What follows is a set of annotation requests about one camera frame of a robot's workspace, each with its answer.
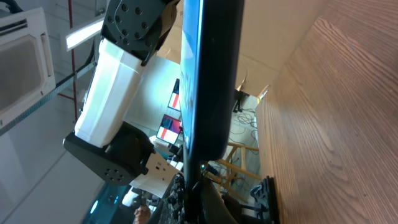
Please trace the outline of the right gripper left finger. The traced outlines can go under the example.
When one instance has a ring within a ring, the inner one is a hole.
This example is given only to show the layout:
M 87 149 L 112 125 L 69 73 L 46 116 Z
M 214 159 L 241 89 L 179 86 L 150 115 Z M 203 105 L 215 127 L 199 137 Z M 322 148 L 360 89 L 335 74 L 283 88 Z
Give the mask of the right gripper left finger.
M 184 177 L 177 173 L 147 224 L 185 223 L 185 193 Z

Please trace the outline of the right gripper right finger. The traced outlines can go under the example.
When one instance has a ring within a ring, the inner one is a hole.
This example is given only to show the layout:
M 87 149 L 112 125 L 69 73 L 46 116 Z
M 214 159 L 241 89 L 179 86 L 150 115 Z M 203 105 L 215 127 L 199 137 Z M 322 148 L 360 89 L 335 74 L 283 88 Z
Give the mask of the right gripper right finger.
M 197 182 L 192 190 L 192 212 L 196 223 L 233 224 L 237 221 L 228 211 L 210 179 Z

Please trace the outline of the smartphone with blue screen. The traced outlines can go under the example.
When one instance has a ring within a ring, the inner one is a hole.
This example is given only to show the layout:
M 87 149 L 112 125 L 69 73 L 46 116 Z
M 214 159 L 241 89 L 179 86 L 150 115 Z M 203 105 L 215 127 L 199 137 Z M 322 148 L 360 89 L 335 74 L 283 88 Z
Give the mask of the smartphone with blue screen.
M 185 155 L 221 158 L 231 124 L 243 0 L 183 3 L 180 107 Z

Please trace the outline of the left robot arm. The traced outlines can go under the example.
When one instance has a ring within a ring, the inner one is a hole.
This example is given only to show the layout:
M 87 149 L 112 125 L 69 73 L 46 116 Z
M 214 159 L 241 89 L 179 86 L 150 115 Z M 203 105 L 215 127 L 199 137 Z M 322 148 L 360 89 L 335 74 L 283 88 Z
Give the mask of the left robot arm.
M 123 118 L 176 14 L 176 1 L 108 4 L 83 111 L 63 140 L 64 148 L 105 182 L 131 185 L 158 197 L 166 193 L 177 169 L 155 151 L 144 132 Z

